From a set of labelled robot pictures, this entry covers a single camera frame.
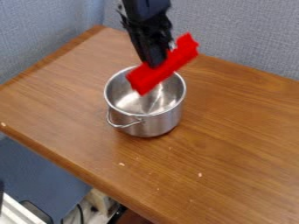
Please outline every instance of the table top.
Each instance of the table top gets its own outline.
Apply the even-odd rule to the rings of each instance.
[[[299,83],[201,55],[179,127],[107,124],[108,78],[139,64],[96,26],[0,87],[0,130],[155,223],[298,223]]]

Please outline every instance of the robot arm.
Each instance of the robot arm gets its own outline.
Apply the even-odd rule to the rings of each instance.
[[[117,11],[128,31],[139,58],[151,68],[167,59],[173,41],[172,23],[165,16],[171,0],[119,0]]]

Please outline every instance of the metal pot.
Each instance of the metal pot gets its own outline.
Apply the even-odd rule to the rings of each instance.
[[[140,96],[127,81],[127,73],[133,68],[117,72],[107,82],[107,122],[131,136],[156,137],[171,131],[181,120],[185,84],[175,73]]]

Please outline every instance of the pot rim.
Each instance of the pot rim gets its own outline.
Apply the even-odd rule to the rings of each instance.
[[[112,103],[109,102],[108,100],[108,84],[111,83],[111,81],[123,73],[123,72],[127,72],[128,70],[133,69],[136,66],[129,66],[127,67],[125,69],[120,70],[117,73],[113,74],[113,76],[108,79],[107,81],[107,85],[105,85],[105,88],[104,88],[104,98],[105,98],[105,101],[107,101],[107,105],[113,109],[116,110],[120,114],[123,115],[127,115],[127,116],[135,116],[135,117],[151,117],[151,116],[159,116],[160,114],[164,114],[167,112],[169,112],[171,110],[173,110],[183,102],[184,100],[184,97],[185,97],[185,93],[187,93],[187,87],[185,87],[185,82],[183,80],[183,77],[176,73],[173,72],[173,75],[176,75],[176,77],[180,79],[181,81],[181,87],[183,87],[183,94],[181,94],[181,99],[173,104],[172,107],[169,107],[165,111],[161,111],[159,113],[155,113],[155,114],[149,114],[149,115],[139,115],[139,114],[132,114],[132,113],[128,113],[125,112],[124,110],[116,108]]]

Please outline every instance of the black cable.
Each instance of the black cable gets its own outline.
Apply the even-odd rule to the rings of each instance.
[[[77,208],[79,208],[79,214],[80,214],[80,224],[84,224],[84,215],[83,215],[80,204],[77,204]]]

